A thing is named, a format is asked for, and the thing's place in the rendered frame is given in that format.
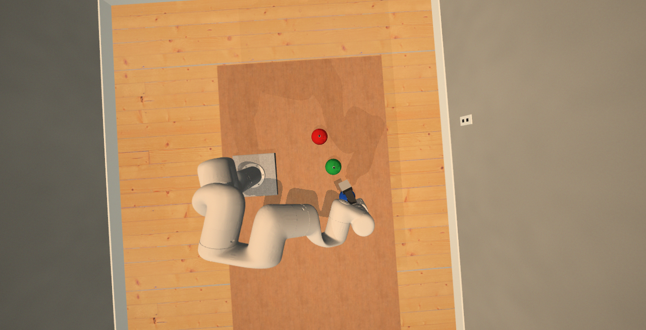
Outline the red dome bell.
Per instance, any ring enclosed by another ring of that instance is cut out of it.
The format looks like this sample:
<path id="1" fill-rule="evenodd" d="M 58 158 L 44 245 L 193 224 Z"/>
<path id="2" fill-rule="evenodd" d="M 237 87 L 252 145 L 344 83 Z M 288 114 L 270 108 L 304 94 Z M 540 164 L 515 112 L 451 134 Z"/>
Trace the red dome bell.
<path id="1" fill-rule="evenodd" d="M 327 141 L 328 135 L 326 134 L 325 130 L 316 129 L 313 131 L 311 138 L 315 144 L 321 145 Z"/>

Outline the green service bell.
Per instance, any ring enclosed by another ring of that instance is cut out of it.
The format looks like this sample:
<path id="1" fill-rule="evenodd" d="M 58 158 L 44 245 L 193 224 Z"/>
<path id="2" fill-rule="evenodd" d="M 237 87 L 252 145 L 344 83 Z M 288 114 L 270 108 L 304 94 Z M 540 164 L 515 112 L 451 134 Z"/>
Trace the green service bell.
<path id="1" fill-rule="evenodd" d="M 326 162 L 326 172 L 331 175 L 336 175 L 341 171 L 341 162 L 337 159 L 330 159 Z"/>

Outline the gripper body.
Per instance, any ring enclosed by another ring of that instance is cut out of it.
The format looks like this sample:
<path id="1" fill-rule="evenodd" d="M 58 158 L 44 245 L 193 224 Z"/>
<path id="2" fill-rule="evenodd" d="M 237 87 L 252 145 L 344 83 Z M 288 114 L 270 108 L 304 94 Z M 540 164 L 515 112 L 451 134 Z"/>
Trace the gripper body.
<path id="1" fill-rule="evenodd" d="M 365 210 L 367 210 L 367 212 L 368 212 L 368 209 L 365 206 L 364 200 L 362 200 L 361 198 L 358 198 L 356 200 L 357 200 L 357 203 L 354 203 L 354 204 L 362 204 L 362 206 L 364 206 Z"/>

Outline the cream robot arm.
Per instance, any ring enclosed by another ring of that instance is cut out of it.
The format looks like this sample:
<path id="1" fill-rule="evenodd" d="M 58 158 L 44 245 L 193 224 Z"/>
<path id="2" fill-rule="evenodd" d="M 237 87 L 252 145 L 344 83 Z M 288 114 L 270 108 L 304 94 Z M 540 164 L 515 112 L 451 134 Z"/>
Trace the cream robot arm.
<path id="1" fill-rule="evenodd" d="M 281 262 L 289 238 L 306 236 L 314 244 L 329 248 L 344 243 L 349 225 L 359 236 L 373 233 L 373 217 L 362 204 L 354 204 L 357 200 L 346 179 L 339 187 L 349 202 L 333 200 L 324 233 L 313 205 L 266 204 L 254 218 L 249 244 L 239 242 L 245 212 L 243 192 L 264 182 L 264 169 L 249 163 L 236 171 L 233 159 L 219 157 L 200 163 L 197 172 L 201 187 L 192 196 L 192 207 L 205 216 L 198 245 L 204 260 L 246 268 L 272 268 Z"/>

